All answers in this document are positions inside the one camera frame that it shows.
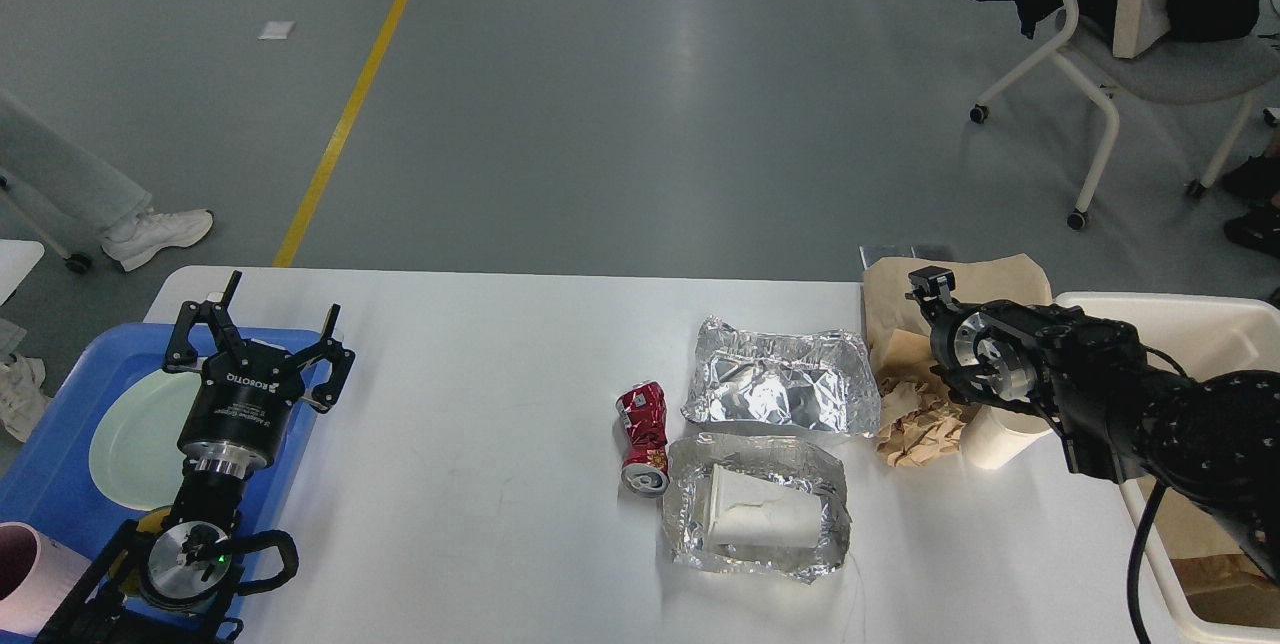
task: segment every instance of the gray floor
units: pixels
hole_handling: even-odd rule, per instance
[[[270,264],[390,1],[0,0],[0,85],[157,207],[218,215],[129,275],[45,257],[0,316],[32,330],[50,390],[169,271]],[[297,31],[256,41],[269,19]],[[1057,291],[1280,286],[1222,238],[1239,202],[1180,196],[1229,102],[1119,100],[1093,227],[1069,230],[1091,102],[1046,69],[966,119],[1033,46],[1006,3],[411,0],[294,265],[856,280],[859,245],[937,242],[1028,252]],[[1251,122],[1233,157],[1267,134]],[[0,211],[0,236],[28,234]]]

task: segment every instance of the white sneaker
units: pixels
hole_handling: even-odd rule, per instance
[[[0,364],[0,421],[14,439],[26,442],[49,408],[49,397],[40,389],[45,380],[45,361],[13,355],[12,364]]]
[[[102,252],[120,262],[124,271],[133,271],[160,248],[189,247],[204,239],[214,227],[214,215],[207,210],[183,211],[179,214],[143,214],[133,236],[123,242],[102,239]]]

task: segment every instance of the white bin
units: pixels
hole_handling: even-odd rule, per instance
[[[1056,298],[1061,306],[1079,306],[1089,316],[1129,321],[1138,328],[1144,344],[1169,353],[1187,374],[1196,379],[1210,379],[1219,374],[1242,369],[1280,371],[1280,310],[1256,300],[1230,300],[1222,297],[1190,297],[1179,294],[1111,294],[1068,293]],[[1170,369],[1151,357],[1152,366]],[[1120,488],[1134,524],[1142,517],[1146,498],[1134,481]],[[1190,641],[1276,643],[1280,629],[1239,626],[1202,620],[1174,574],[1174,568],[1160,539],[1158,525],[1147,540],[1147,561],[1156,575],[1169,611]],[[1240,595],[1252,594],[1242,592]],[[1231,608],[1230,602],[1217,602]],[[1240,608],[1256,608],[1253,599],[1239,602]],[[1280,600],[1275,603],[1280,620]]]

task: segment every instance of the white plate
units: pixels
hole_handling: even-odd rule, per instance
[[[88,446],[88,472],[99,492],[122,507],[172,504],[182,487],[178,434],[200,390],[192,371],[151,371],[106,410]]]

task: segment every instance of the crumpled aluminum foil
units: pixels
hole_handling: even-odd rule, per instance
[[[662,498],[662,527],[676,562],[710,572],[773,572],[805,584],[836,571],[849,553],[845,466],[795,437],[737,437],[704,431],[668,452],[671,485]],[[712,469],[767,479],[822,498],[822,534],[813,548],[703,547],[704,499]]]
[[[696,424],[759,423],[872,437],[881,397],[867,344],[842,330],[809,335],[740,332],[712,316],[698,333],[682,407]]]

